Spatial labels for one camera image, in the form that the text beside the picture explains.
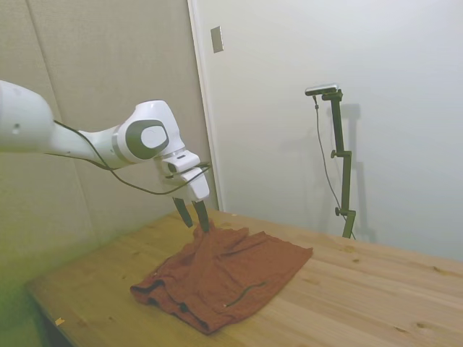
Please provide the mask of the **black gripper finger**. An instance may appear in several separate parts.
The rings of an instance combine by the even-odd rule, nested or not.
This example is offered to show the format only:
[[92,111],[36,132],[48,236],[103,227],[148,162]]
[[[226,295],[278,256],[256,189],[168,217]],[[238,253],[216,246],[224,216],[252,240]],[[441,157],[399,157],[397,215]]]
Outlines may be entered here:
[[210,224],[208,218],[208,211],[204,201],[193,202],[193,207],[197,213],[198,221],[203,232],[209,232]]
[[173,201],[184,224],[186,227],[191,228],[193,226],[193,222],[184,200],[173,197]]

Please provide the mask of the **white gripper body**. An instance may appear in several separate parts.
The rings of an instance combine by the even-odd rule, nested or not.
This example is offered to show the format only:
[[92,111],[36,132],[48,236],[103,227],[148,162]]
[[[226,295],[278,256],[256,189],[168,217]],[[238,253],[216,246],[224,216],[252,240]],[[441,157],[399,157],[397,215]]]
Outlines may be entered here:
[[200,158],[189,150],[179,150],[168,156],[156,158],[156,168],[161,177],[162,190],[179,199],[200,202],[210,194]]

